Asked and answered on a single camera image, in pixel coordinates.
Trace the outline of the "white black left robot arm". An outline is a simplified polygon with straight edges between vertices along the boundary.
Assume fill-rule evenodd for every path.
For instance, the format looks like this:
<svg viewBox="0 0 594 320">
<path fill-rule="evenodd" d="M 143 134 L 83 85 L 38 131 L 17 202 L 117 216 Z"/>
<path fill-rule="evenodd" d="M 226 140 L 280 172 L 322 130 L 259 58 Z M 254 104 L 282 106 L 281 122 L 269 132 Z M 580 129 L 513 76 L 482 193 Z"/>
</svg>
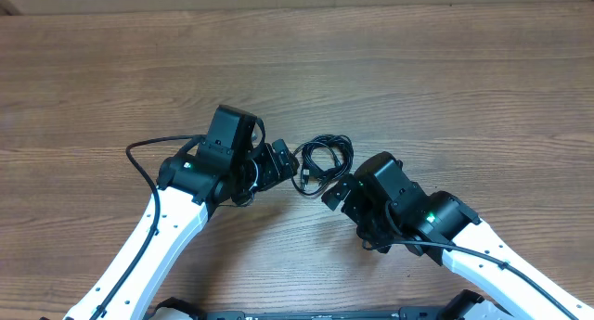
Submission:
<svg viewBox="0 0 594 320">
<path fill-rule="evenodd" d="M 106 272 L 66 318 L 142 319 L 187 244 L 215 209 L 227 200 L 252 203 L 258 192 L 291 179 L 297 159 L 284 141 L 243 149 L 186 136 L 185 144 L 163 162 L 141 220 Z"/>
</svg>

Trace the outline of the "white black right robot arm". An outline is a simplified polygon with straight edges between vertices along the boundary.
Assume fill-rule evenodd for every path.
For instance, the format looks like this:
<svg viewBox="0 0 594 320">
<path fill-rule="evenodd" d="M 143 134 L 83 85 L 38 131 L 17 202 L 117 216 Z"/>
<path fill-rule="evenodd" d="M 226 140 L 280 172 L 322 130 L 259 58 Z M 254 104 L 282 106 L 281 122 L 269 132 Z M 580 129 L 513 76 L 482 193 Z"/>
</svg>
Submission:
<svg viewBox="0 0 594 320">
<path fill-rule="evenodd" d="M 405 176 L 346 175 L 322 197 L 356 225 L 365 250 L 403 245 L 482 289 L 517 319 L 590 319 L 592 307 L 540 273 L 455 196 Z"/>
</svg>

